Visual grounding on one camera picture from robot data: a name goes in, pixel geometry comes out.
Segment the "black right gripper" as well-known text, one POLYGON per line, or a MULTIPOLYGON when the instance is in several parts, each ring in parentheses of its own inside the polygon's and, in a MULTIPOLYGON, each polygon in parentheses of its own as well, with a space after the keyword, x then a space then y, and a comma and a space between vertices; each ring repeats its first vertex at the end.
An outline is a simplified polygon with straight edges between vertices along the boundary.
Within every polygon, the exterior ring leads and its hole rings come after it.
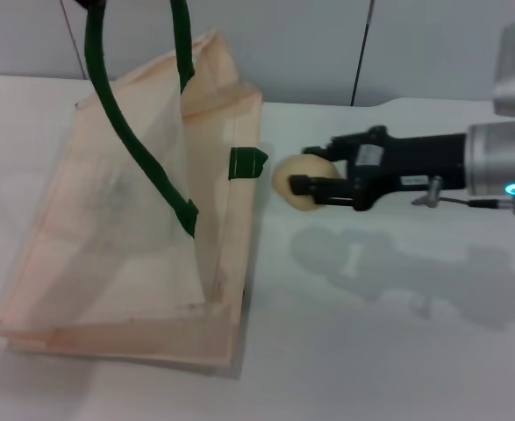
POLYGON ((428 188, 429 182, 405 182, 405 177, 440 177, 444 190, 465 189, 465 142, 464 133, 395 138, 379 125, 334 137, 325 146, 307 146, 301 154, 326 161, 346 160, 347 179, 291 175, 288 204, 368 211, 388 194, 428 188))

